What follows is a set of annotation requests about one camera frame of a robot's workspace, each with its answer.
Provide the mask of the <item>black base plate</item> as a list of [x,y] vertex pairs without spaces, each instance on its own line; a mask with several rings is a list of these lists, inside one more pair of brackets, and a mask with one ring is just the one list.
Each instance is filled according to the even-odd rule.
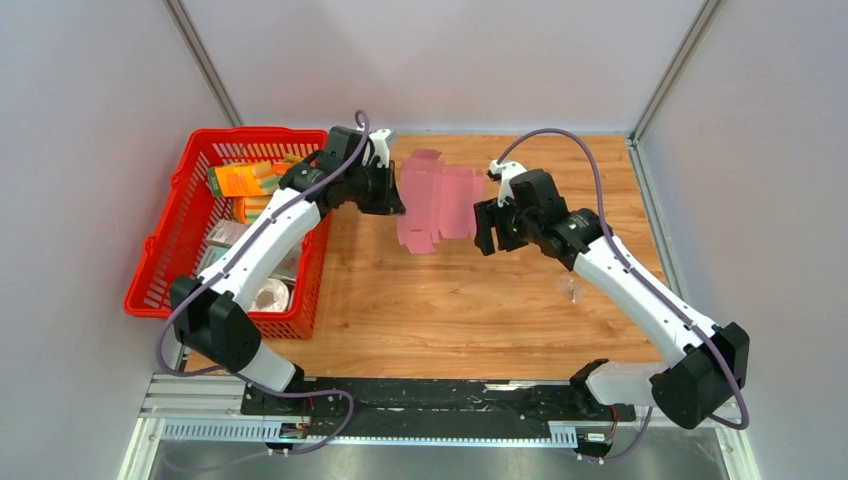
[[240,411],[248,416],[293,416],[310,433],[329,434],[343,421],[345,436],[437,439],[542,439],[550,425],[635,420],[633,407],[592,404],[565,381],[315,377],[297,380],[282,399],[253,387]]

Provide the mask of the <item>white tape roll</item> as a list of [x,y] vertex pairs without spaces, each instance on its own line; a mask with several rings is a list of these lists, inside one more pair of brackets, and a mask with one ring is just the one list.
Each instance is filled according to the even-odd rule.
[[254,297],[250,311],[284,313],[289,310],[291,288],[282,280],[268,278]]

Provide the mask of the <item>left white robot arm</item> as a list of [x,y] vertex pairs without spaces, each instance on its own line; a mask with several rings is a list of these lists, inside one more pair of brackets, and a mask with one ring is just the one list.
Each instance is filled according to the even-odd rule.
[[262,340],[248,316],[261,287],[284,257],[334,209],[352,202],[364,214],[403,215],[390,148],[390,129],[336,126],[323,148],[288,168],[269,205],[235,244],[198,277],[170,287],[167,324],[175,339],[247,383],[291,415],[306,390],[301,369]]

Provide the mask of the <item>clear plastic wrapper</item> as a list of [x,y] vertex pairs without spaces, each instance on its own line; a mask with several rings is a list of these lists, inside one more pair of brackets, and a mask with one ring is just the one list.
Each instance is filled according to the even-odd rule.
[[568,273],[563,274],[556,281],[555,286],[572,305],[579,304],[587,291],[587,287],[579,277]]

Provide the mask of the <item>pink paper box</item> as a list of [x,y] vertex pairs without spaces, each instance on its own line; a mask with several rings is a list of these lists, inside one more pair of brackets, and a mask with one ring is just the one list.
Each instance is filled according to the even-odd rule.
[[483,184],[479,169],[448,166],[437,150],[414,150],[400,168],[406,213],[397,223],[399,243],[413,255],[426,255],[442,240],[473,238],[473,207],[482,200]]

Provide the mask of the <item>red plastic basket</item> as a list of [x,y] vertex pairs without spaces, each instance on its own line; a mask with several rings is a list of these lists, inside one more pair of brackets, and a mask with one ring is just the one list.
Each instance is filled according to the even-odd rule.
[[[166,319],[168,289],[180,275],[196,272],[206,251],[205,237],[230,216],[231,203],[212,195],[207,171],[230,163],[305,157],[325,146],[320,129],[280,126],[207,128],[192,133],[171,176],[171,191],[158,225],[142,248],[124,310],[135,317]],[[303,241],[290,307],[285,312],[253,312],[251,320],[268,339],[307,340],[315,329],[331,221],[324,219]]]

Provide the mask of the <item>orange green sponge pack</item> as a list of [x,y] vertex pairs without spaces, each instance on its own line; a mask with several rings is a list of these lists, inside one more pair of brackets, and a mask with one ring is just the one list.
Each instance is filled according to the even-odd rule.
[[279,187],[271,162],[231,163],[207,169],[207,184],[215,197],[255,197]]

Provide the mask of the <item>teal snack packet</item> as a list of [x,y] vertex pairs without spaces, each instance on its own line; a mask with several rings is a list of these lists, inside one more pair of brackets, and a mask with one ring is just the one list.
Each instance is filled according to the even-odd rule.
[[202,272],[221,259],[229,248],[217,245],[209,245],[205,248],[198,265],[194,269],[194,276],[199,277]]

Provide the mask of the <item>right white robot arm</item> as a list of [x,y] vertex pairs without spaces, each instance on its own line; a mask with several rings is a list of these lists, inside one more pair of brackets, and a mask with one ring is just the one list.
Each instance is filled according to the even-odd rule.
[[537,245],[606,295],[661,355],[657,363],[587,364],[570,379],[574,412],[593,419],[614,404],[655,407],[685,429],[715,418],[745,384],[748,333],[736,323],[718,325],[676,296],[619,237],[605,236],[594,211],[569,210],[544,170],[507,162],[493,163],[487,174],[499,187],[474,206],[481,252]]

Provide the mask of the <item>aluminium frame rail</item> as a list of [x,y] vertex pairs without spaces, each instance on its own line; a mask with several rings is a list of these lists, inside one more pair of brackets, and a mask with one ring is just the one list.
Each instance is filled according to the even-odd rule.
[[327,436],[336,444],[415,445],[469,447],[535,447],[577,449],[587,447],[624,447],[637,433],[645,408],[633,407],[636,418],[630,422],[614,420],[609,428],[597,422],[579,422],[571,426],[556,421],[550,434],[542,439],[437,439],[411,437],[360,437],[342,433],[347,422],[329,434],[310,433],[310,425],[293,416],[248,416],[241,413],[242,397],[248,388],[228,376],[171,378],[156,375],[151,380],[141,407],[147,418],[161,418],[161,437],[165,440],[227,440],[267,442],[271,444],[313,444]]

